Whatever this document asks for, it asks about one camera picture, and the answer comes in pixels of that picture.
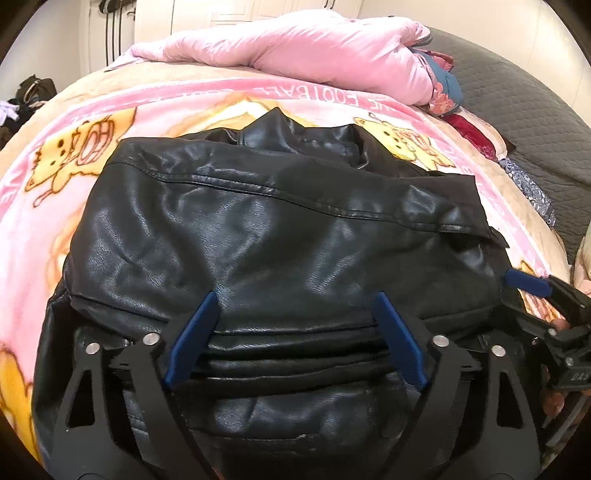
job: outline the white cloth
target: white cloth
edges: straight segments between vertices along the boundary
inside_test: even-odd
[[[11,118],[16,122],[18,120],[17,110],[18,105],[13,105],[0,100],[0,127],[4,125],[7,118]]]

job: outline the red cloth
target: red cloth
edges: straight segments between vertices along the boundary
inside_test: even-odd
[[[474,145],[486,158],[492,161],[497,161],[495,146],[490,140],[488,140],[485,134],[478,130],[468,120],[456,113],[445,115],[443,119],[455,128],[461,136]]]

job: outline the pink blanket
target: pink blanket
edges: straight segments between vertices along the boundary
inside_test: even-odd
[[[383,95],[263,77],[138,85],[81,103],[48,124],[0,181],[0,410],[33,454],[30,401],[45,306],[87,196],[118,142],[241,129],[274,107],[306,127],[359,125],[399,158],[428,170],[474,175],[489,223],[510,245],[512,264],[550,273],[478,165],[431,122]],[[430,288],[424,286],[425,295]],[[525,301],[531,312],[548,312],[531,297]]]
[[[138,43],[112,68],[137,59],[248,66],[347,90],[381,93],[405,105],[426,105],[433,96],[432,72],[407,47],[429,35],[427,27],[404,17],[350,20],[332,10],[302,10]]]

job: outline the black bag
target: black bag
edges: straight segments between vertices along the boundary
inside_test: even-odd
[[[31,75],[18,87],[15,99],[19,104],[32,106],[38,102],[47,102],[57,95],[56,86],[51,79],[40,79]]]

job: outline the gray quilted bedspread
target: gray quilted bedspread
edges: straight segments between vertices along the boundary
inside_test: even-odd
[[[555,229],[572,262],[591,220],[591,129],[525,70],[476,44],[431,31],[433,42],[424,48],[455,58],[452,73],[464,107],[517,147],[511,158],[554,201]]]

